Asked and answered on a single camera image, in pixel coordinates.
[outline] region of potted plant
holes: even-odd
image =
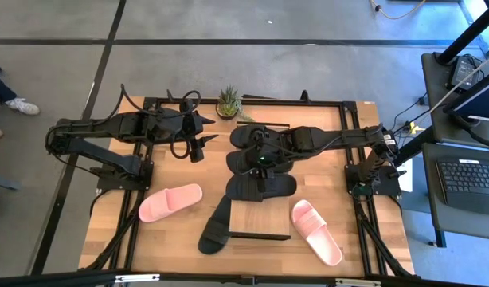
[[[252,117],[243,112],[243,105],[237,95],[237,89],[234,89],[232,85],[229,85],[225,91],[220,90],[216,112],[223,120],[231,120],[239,114],[246,121],[254,121]]]

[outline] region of monitor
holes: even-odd
[[[489,75],[456,98],[444,112],[465,120],[489,121]]]

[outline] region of plant pot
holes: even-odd
[[[218,116],[220,117],[220,119],[222,119],[222,120],[231,120],[231,119],[233,119],[233,118],[236,117],[237,112],[235,112],[231,116],[225,116],[225,115],[220,114],[220,109],[218,108],[218,106],[219,106],[219,104],[216,105],[216,114],[218,114]]]

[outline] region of wooden table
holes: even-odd
[[[143,97],[133,99],[138,105],[142,105]],[[361,127],[378,124],[378,112],[374,103],[358,102],[357,106]],[[177,105],[172,104],[165,104],[165,107],[178,109]],[[121,112],[133,110],[126,101],[120,108]],[[342,129],[337,108],[245,105],[244,110],[260,122],[285,123],[292,128],[305,125],[325,130]],[[189,159],[175,159],[168,146],[155,146],[153,183],[147,195],[166,187],[198,183],[204,193],[203,199],[161,221],[139,224],[133,271],[313,277],[364,275],[352,198],[346,192],[344,150],[325,151],[319,156],[295,163],[290,174],[297,179],[298,188],[288,198],[291,206],[300,199],[306,199],[321,214],[342,250],[343,260],[340,264],[335,267],[324,265],[292,225],[290,240],[230,238],[227,246],[217,254],[204,255],[199,252],[198,239],[207,219],[225,193],[225,185],[232,175],[226,167],[225,156],[235,150],[229,142],[229,135],[236,127],[236,120],[220,120],[211,104],[201,104],[198,111],[202,116],[217,121],[206,125],[200,136],[219,136],[207,143],[204,148],[205,159],[200,163],[191,163]],[[184,144],[176,144],[177,148],[179,150],[176,151],[182,154]],[[133,145],[112,140],[109,149],[123,155],[131,154]],[[398,206],[387,197],[374,198],[381,238],[402,266],[413,273]],[[94,206],[80,267],[92,263],[115,233],[122,199],[122,191],[111,191]],[[119,256],[119,267],[123,266],[126,246],[125,238]],[[367,246],[372,270],[377,273],[374,244],[369,238]]]

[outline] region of pink slide sandal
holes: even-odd
[[[194,205],[201,199],[202,189],[195,183],[166,188],[149,196],[140,204],[139,217],[143,222],[154,222]]]
[[[326,228],[326,222],[306,200],[292,208],[292,224],[324,264],[335,266],[342,260],[342,251]]]

